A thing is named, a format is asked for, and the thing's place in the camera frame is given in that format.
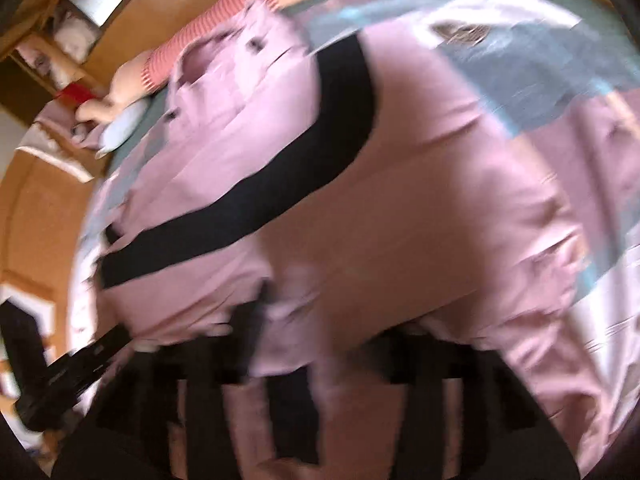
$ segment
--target pink fabric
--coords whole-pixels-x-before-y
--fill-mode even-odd
[[[184,48],[192,41],[209,34],[215,26],[235,16],[244,9],[247,1],[249,0],[219,0],[176,32],[169,41],[156,48],[142,71],[145,88],[152,92],[164,86]]]
[[[238,33],[220,40],[217,28],[178,62],[168,109],[180,113],[149,131],[145,142],[166,146],[118,210],[111,251],[214,202],[315,121],[315,59],[292,25],[253,6],[225,27]],[[256,36],[265,49],[249,55]],[[328,478],[387,478],[398,406],[348,363],[367,339],[418,317],[440,337],[498,349],[586,472],[604,452],[611,408],[566,318],[582,234],[558,184],[528,170],[465,81],[401,20],[359,38],[378,114],[356,161],[253,235],[99,300],[136,336],[169,344],[225,322],[269,278],[276,300],[252,373],[326,370],[313,388],[335,415],[323,428]],[[243,460],[247,470],[259,462]]]

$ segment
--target white wall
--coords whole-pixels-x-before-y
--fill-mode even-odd
[[[14,149],[20,144],[27,128],[0,109],[0,178],[14,156]]]

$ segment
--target bed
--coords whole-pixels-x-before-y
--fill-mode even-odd
[[[602,36],[607,38],[607,41],[614,44],[615,47],[619,50],[619,52],[623,52],[629,59],[636,60],[636,62],[640,62],[638,59],[638,53],[633,46],[633,44],[629,41],[626,28],[623,23],[616,17],[616,15],[601,4],[596,3],[593,0],[551,0],[569,10],[572,10],[576,14],[584,16],[584,21],[587,22],[588,25],[599,31]],[[382,20],[386,17],[390,17],[389,11],[385,10],[381,12],[379,9],[364,9],[365,6],[362,6],[358,10],[358,12],[351,12],[346,18],[343,16],[338,16],[337,12],[325,12],[324,14],[321,12],[320,16],[317,14],[314,15],[314,8],[317,9],[319,6],[324,5],[324,9],[331,11],[332,9],[340,9],[348,6],[348,2],[342,2],[341,0],[313,0],[311,2],[306,2],[303,5],[297,6],[294,9],[291,9],[289,12],[293,16],[297,16],[300,22],[306,27],[308,31],[312,44],[314,47],[319,48],[327,41],[329,41],[332,37],[343,33],[350,28],[358,28],[369,23],[373,23],[375,21]],[[413,8],[415,8],[415,2],[409,2],[408,4],[400,4],[399,7],[394,8],[392,12],[395,12],[396,15],[403,14],[404,12],[409,12]],[[159,119],[159,117],[165,112],[164,101],[166,99],[166,90],[161,91],[155,95],[154,100],[152,102],[151,107],[147,111],[145,117],[140,123],[139,127],[133,133],[133,135],[129,138],[129,140],[115,153],[114,159],[111,165],[108,168],[107,175],[114,175],[118,171],[122,161],[126,156],[131,152],[131,150],[140,142],[141,138],[146,134],[149,128]],[[97,195],[94,197],[94,204],[90,207],[91,213],[87,216],[84,227],[81,230],[81,236],[79,237],[80,243],[78,245],[78,250],[74,252],[74,256],[66,258],[66,268],[70,268],[69,261],[72,260],[74,263],[71,264],[75,266],[75,268],[86,268],[88,260],[91,260],[92,254],[95,254],[95,247],[97,244],[97,235],[101,230],[101,225],[103,224],[104,218],[100,217],[100,211],[104,210],[104,205],[114,205],[119,203],[123,197],[126,195],[127,186],[114,188],[108,194],[108,196]],[[79,217],[82,218],[84,214],[78,213]],[[628,221],[628,233],[626,233],[629,237],[635,239],[638,234],[637,230],[632,229],[633,225],[636,224],[637,220],[632,218],[633,215],[630,216]],[[80,231],[78,220],[73,224],[74,229],[76,229],[76,233]],[[66,247],[69,247],[69,242],[66,241]],[[635,269],[636,263],[632,261],[630,267]],[[84,280],[84,276],[82,272],[78,273],[79,280]],[[596,283],[600,281],[600,278],[604,276],[604,272],[601,272],[599,276],[596,278]],[[78,287],[78,280],[72,284],[72,290],[75,287]],[[595,286],[592,283],[590,290],[585,290],[582,294],[582,298],[588,297],[591,292],[595,290]],[[74,307],[74,301],[71,300],[69,302],[69,306],[71,309]],[[637,396],[637,390],[629,390],[626,392],[628,395],[628,401]],[[629,413],[632,408],[632,403],[627,402],[626,407],[623,412],[619,414],[618,423],[615,428],[612,429],[614,433],[618,433],[622,431],[623,433],[628,433],[629,431],[633,431],[633,425],[627,425],[627,427],[623,430],[624,422],[628,419]]]

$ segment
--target red and white striped fabric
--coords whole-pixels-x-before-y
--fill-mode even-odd
[[[153,92],[169,79],[171,70],[184,48],[197,38],[208,34],[213,28],[244,9],[248,0],[220,0],[206,12],[185,25],[174,36],[156,48],[142,69],[142,83]],[[271,7],[271,0],[266,0]]]

